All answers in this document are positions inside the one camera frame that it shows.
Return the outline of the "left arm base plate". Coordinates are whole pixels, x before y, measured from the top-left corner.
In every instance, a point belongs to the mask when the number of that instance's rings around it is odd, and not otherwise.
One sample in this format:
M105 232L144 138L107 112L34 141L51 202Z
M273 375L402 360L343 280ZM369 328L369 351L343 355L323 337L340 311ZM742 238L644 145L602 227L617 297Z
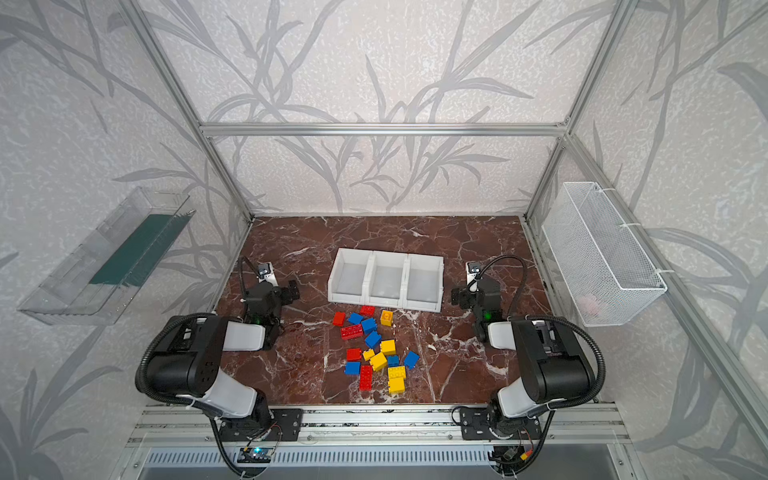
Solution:
M295 442L304 411L300 408L271 409L240 419L223 419L219 436L223 442Z

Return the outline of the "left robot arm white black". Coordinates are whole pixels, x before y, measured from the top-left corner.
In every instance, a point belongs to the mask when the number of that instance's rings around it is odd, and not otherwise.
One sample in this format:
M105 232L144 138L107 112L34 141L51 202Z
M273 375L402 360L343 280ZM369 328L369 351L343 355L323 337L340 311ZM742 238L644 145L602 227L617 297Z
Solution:
M262 281L244 292L241 319L203 312L173 316L150 342L135 374L138 391L167 404L194 407L211 419L256 432L273 424L266 396L221 368L225 352L274 347L284 306L300 298L298 283Z

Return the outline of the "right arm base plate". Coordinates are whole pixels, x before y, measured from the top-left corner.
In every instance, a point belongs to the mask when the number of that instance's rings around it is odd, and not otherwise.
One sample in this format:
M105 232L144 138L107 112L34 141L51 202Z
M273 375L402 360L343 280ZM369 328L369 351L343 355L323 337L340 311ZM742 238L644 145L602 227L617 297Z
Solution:
M461 438L467 441L538 440L541 424L527 417L508 418L488 407L455 407L451 413L460 428Z

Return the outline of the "small red lego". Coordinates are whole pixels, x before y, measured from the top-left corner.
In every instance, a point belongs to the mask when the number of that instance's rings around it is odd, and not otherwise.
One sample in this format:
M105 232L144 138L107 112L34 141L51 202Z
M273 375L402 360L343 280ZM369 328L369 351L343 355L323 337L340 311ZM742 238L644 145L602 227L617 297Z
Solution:
M332 324L334 326L342 327L346 321L346 314L344 312L336 312Z

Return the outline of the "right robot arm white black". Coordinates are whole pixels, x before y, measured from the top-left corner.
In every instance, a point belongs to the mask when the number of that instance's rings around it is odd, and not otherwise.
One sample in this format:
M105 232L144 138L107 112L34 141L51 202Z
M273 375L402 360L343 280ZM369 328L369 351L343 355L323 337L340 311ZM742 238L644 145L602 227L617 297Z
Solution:
M479 276L451 291L450 302L475 317L478 339L515 353L519 378L492 397L500 419L534 418L592 401L606 380L604 355L575 323L557 316L515 316L502 309L500 284Z

